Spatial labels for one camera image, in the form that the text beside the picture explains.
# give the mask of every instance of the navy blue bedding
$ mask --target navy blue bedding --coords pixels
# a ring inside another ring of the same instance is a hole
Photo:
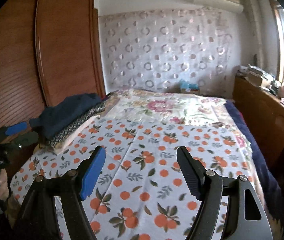
[[[264,198],[269,210],[270,215],[276,220],[280,220],[281,225],[284,225],[284,200],[282,197],[281,189],[274,176],[269,171],[265,159],[251,134],[249,128],[245,124],[242,115],[236,109],[236,107],[227,101],[225,107],[229,115],[234,120],[239,130],[246,136],[248,141],[251,143],[252,148],[252,159],[257,170],[258,178],[260,180]]]

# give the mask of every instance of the wooden wardrobe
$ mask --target wooden wardrobe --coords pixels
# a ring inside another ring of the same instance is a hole
[[[67,96],[105,96],[94,0],[8,0],[0,9],[0,127]]]

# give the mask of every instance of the hand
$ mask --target hand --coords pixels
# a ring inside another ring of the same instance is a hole
[[[6,170],[2,169],[0,173],[0,200],[5,201],[8,198],[8,195],[7,174]]]

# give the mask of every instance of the metal screw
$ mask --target metal screw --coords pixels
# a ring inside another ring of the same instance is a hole
[[[242,180],[242,181],[247,181],[248,178],[245,176],[245,175],[240,175],[239,178]]]
[[[69,170],[68,172],[67,172],[67,175],[69,175],[69,176],[75,176],[76,175],[76,170]]]
[[[35,178],[35,180],[37,181],[37,182],[40,182],[40,181],[42,181],[44,179],[44,177],[42,176],[42,175],[39,175],[39,176],[37,176],[36,178]]]
[[[208,176],[214,176],[215,175],[215,172],[213,170],[207,170],[205,172]]]

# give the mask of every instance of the wallpaper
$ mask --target wallpaper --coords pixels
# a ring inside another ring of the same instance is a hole
[[[201,94],[224,96],[232,36],[223,12],[166,9],[99,17],[103,70],[109,91],[142,88],[178,92],[181,79]]]

